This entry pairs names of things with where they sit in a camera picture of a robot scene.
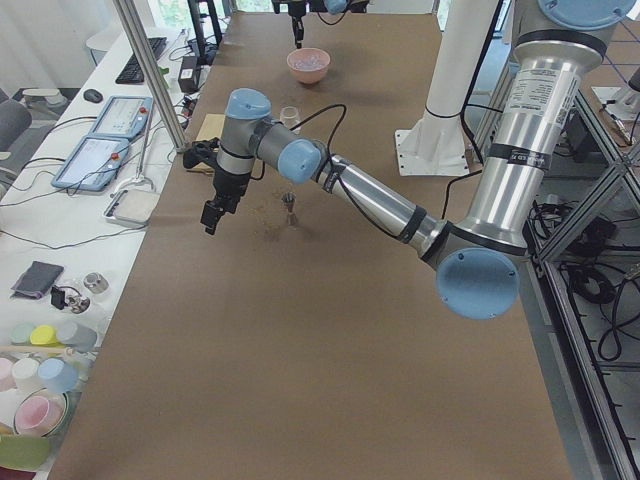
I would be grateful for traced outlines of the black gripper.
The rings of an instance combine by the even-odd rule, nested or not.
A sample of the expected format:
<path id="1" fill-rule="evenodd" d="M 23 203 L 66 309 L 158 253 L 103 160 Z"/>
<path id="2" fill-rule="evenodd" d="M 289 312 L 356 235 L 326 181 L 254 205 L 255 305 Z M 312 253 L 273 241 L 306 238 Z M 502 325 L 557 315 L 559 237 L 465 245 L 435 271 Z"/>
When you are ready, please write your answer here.
<path id="1" fill-rule="evenodd" d="M 224 169 L 214 173 L 213 200 L 204 203 L 200 223 L 209 235 L 216 233 L 217 225 L 224 214 L 235 214 L 241 198 L 245 195 L 251 174 L 232 174 Z"/>

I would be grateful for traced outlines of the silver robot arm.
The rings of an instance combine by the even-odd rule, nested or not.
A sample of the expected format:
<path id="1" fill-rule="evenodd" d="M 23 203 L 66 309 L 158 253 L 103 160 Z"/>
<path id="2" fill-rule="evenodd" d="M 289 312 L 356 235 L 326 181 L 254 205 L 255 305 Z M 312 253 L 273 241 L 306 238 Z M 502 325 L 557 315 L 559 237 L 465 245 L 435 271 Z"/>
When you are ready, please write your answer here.
<path id="1" fill-rule="evenodd" d="M 322 142 L 300 136 L 271 114 L 261 92 L 234 90 L 221 135 L 211 142 L 213 199 L 202 224 L 214 233 L 234 213 L 256 161 L 293 183 L 318 183 L 350 202 L 385 235 L 411 246 L 436 273 L 442 302 L 453 312 L 488 320 L 507 312 L 520 286 L 516 260 L 523 227 L 585 75 L 604 60 L 630 1 L 521 1 L 513 53 L 518 71 L 485 157 L 467 215 L 434 218 Z"/>
<path id="2" fill-rule="evenodd" d="M 291 18 L 294 45 L 302 47 L 304 40 L 303 18 L 307 13 L 315 13 L 326 25 L 339 23 L 347 13 L 365 13 L 367 0 L 319 0 L 287 1 L 287 11 Z"/>

